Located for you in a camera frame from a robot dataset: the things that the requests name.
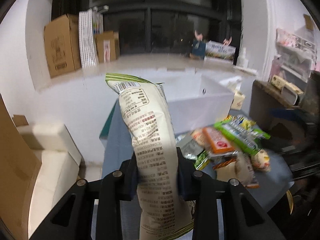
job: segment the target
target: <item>barcode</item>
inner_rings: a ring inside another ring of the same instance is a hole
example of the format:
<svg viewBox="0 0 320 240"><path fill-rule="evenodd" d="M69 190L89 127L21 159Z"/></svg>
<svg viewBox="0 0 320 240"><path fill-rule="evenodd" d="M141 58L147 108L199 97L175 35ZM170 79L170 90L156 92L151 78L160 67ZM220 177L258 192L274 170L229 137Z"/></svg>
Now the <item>barcode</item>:
<svg viewBox="0 0 320 240"><path fill-rule="evenodd" d="M119 82L117 84L113 85L113 90L115 90L117 93L122 93L125 89L129 87L139 87L139 83L137 82Z"/></svg>
<svg viewBox="0 0 320 240"><path fill-rule="evenodd" d="M66 68L67 67L67 63L64 62L64 63L61 63L61 64L58 64L58 65L55 65L56 67L56 70L59 70L59 69L62 69L62 68Z"/></svg>

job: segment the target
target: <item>silver bolt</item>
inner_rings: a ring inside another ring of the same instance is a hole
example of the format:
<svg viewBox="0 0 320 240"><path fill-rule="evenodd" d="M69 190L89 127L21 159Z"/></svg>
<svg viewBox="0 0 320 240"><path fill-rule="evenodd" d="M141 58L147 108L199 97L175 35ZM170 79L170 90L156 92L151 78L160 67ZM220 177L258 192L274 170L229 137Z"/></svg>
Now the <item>silver bolt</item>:
<svg viewBox="0 0 320 240"><path fill-rule="evenodd" d="M231 179L229 181L229 183L232 185L232 186L238 186L239 185L239 180L237 179Z"/></svg>
<svg viewBox="0 0 320 240"><path fill-rule="evenodd" d="M77 181L77 185L78 185L79 187L85 185L85 179L80 179L80 180L78 180L78 181Z"/></svg>
<svg viewBox="0 0 320 240"><path fill-rule="evenodd" d="M201 176L202 176L202 171L194 171L194 172L193 172L193 175L194 175L195 177L201 177Z"/></svg>
<svg viewBox="0 0 320 240"><path fill-rule="evenodd" d="M114 172L112 173L112 175L113 175L114 177L120 177L120 176L122 175L122 172L121 172L121 171L114 171Z"/></svg>

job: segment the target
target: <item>teal object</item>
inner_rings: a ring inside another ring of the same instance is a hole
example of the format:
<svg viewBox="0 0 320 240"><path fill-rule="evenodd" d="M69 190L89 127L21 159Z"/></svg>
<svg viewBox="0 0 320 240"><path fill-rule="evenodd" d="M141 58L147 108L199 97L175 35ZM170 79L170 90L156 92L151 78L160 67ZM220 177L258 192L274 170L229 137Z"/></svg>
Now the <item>teal object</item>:
<svg viewBox="0 0 320 240"><path fill-rule="evenodd" d="M104 124L104 126L102 128L102 131L101 131L101 133L99 135L99 138L108 139L111 120L112 120L112 117L113 117L113 113L115 112L116 103L117 103L117 101L115 102L115 104L113 105L113 108L110 111L108 119L106 120L106 123Z"/></svg>

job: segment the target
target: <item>white chair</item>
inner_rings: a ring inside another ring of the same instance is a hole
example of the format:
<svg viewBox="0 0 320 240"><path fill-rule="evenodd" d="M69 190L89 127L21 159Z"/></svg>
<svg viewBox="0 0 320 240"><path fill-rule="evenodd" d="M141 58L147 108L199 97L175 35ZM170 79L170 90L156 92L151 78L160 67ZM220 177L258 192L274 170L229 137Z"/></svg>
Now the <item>white chair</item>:
<svg viewBox="0 0 320 240"><path fill-rule="evenodd" d="M17 127L42 162L31 198L28 237L76 182L81 154L63 123Z"/></svg>

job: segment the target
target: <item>window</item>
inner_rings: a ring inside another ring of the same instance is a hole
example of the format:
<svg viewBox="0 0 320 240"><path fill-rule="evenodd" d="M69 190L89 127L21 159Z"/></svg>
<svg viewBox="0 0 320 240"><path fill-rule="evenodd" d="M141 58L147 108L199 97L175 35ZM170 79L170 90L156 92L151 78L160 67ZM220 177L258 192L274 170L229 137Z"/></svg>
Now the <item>window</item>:
<svg viewBox="0 0 320 240"><path fill-rule="evenodd" d="M121 54L189 54L195 30L218 42L232 36L240 46L241 0L53 0L52 18L93 7L104 30L119 31Z"/></svg>

